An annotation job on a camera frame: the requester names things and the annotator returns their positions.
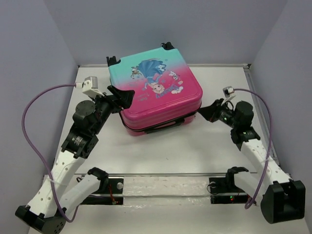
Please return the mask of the pink and teal suitcase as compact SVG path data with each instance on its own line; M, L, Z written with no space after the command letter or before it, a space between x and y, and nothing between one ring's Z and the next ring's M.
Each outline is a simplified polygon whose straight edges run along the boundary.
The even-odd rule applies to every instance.
M119 114L128 134L155 133L194 120L203 90L170 42L120 59L106 59L111 84L135 92L131 107Z

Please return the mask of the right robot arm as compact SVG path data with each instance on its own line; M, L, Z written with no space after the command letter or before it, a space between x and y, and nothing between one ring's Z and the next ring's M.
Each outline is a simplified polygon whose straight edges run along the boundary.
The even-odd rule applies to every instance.
M198 112L209 122L222 121L231 128L231 140L256 169L259 179L245 168L228 170L224 185L229 191L242 189L250 196L248 204L260 206L270 223L303 219L305 215L305 185L293 180L273 160L259 134L252 127L253 106L240 101L230 109L222 98Z

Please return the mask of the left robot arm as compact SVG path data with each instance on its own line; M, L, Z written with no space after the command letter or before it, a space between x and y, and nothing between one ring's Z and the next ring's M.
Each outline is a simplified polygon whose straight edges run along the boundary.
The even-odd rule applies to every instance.
M33 145L25 129L25 117L37 95L26 106L22 114L22 132L26 141L40 157L48 176L36 195L26 204L17 208L15 215L29 227L41 234L59 234L66 223L74 221L79 205L93 192L102 193L108 187L107 172L94 167L76 186L66 190L78 168L86 161L98 143L100 133L108 117L130 108L134 90L120 90L112 85L107 89L110 95L102 93L85 82L73 85L89 97L81 101L73 114L73 125L61 145L61 150L53 167L50 167L42 154Z

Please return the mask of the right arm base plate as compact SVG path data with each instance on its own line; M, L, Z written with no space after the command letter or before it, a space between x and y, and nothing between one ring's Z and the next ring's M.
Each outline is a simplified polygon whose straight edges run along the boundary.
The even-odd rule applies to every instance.
M211 204L243 204L253 197L258 181L244 167L229 168L222 177L209 178Z

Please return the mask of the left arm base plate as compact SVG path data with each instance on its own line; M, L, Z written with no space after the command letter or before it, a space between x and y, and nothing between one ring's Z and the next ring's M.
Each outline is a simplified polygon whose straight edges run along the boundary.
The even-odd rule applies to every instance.
M112 177L108 182L101 183L99 189L89 195L82 205L123 205L124 179Z

